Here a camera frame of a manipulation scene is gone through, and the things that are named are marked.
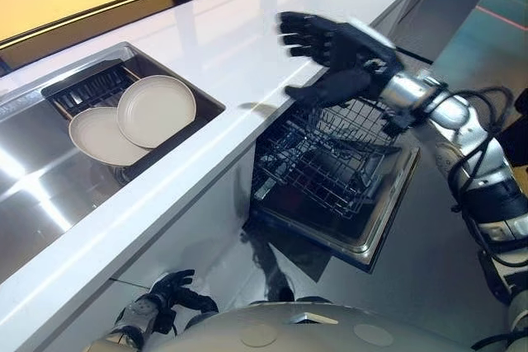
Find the stainless steel sink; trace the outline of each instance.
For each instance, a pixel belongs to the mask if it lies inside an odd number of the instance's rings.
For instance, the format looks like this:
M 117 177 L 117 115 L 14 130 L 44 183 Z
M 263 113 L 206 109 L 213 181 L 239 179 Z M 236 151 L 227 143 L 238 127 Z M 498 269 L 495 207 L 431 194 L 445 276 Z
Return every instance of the stainless steel sink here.
M 103 79 L 96 91 L 77 91 L 110 68 L 127 73 L 129 80 L 119 90 L 106 90 Z M 196 99 L 196 121 L 131 167 L 109 167 L 78 151 L 68 136 L 71 117 L 88 107 L 116 104 L 135 79 L 154 74 L 187 83 Z M 0 100 L 0 283 L 223 110 L 128 44 L 78 61 Z

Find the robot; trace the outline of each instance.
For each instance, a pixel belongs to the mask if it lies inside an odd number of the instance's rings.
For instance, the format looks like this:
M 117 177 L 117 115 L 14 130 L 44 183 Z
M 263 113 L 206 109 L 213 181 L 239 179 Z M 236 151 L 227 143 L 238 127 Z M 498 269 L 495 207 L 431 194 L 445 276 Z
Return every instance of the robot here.
M 379 100 L 391 109 L 385 129 L 400 134 L 411 129 L 436 159 L 469 232 L 507 291 L 517 311 L 512 332 L 483 340 L 509 340 L 508 352 L 528 348 L 527 285 L 509 284 L 511 274 L 528 270 L 528 198 L 521 192 L 495 136 L 507 117 L 512 94 L 502 87 L 480 92 L 451 93 L 429 76 L 406 74 L 395 46 L 359 21 L 330 21 L 299 12 L 279 15 L 279 32 L 293 57 L 309 57 L 328 68 L 327 78 L 309 87 L 286 87 L 291 98 L 306 106 L 335 106 L 353 98 Z M 488 94 L 504 96 L 498 114 Z M 489 108 L 489 122 L 479 123 L 468 99 Z M 357 308 L 332 305 L 322 298 L 258 303 L 218 313 L 215 302 L 184 286 L 194 271 L 165 275 L 149 293 L 119 315 L 114 328 L 86 351 L 139 351 L 153 331 L 166 334 L 173 326 L 175 304 L 201 311 L 173 341 L 155 352 L 180 351 L 376 351 L 462 352 L 471 350 L 412 326 Z

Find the wire rack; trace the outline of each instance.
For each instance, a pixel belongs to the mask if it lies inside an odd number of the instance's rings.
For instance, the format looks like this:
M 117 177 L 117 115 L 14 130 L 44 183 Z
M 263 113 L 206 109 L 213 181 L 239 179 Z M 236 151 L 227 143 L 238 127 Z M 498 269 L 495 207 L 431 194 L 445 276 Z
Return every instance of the wire rack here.
M 47 96 L 67 120 L 96 106 L 115 107 L 123 92 L 139 77 L 122 64 L 106 68 L 59 92 Z
M 398 150 L 383 132 L 386 108 L 353 100 L 308 109 L 293 105 L 257 140 L 253 196 L 291 185 L 324 208 L 352 218 L 372 203 L 384 156 Z

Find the white countertop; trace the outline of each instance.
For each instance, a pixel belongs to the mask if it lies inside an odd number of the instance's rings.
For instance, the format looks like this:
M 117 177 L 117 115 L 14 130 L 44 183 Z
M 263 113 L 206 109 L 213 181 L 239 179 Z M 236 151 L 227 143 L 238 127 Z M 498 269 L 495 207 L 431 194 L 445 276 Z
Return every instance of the white countertop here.
M 0 350 L 33 350 L 289 105 L 320 67 L 278 45 L 280 11 L 370 24 L 396 0 L 195 0 L 0 78 L 0 95 L 122 41 L 226 110 L 0 285 Z

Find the plate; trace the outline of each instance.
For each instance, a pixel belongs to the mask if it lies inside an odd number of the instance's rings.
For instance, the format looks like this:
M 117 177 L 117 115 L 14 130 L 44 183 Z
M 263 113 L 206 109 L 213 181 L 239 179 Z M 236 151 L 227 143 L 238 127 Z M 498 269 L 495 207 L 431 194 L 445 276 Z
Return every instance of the plate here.
M 115 107 L 96 107 L 79 113 L 70 121 L 68 131 L 79 150 L 108 165 L 127 167 L 149 152 L 121 133 Z
M 148 76 L 132 84 L 117 106 L 123 135 L 144 148 L 156 148 L 196 117 L 191 90 L 169 76 Z

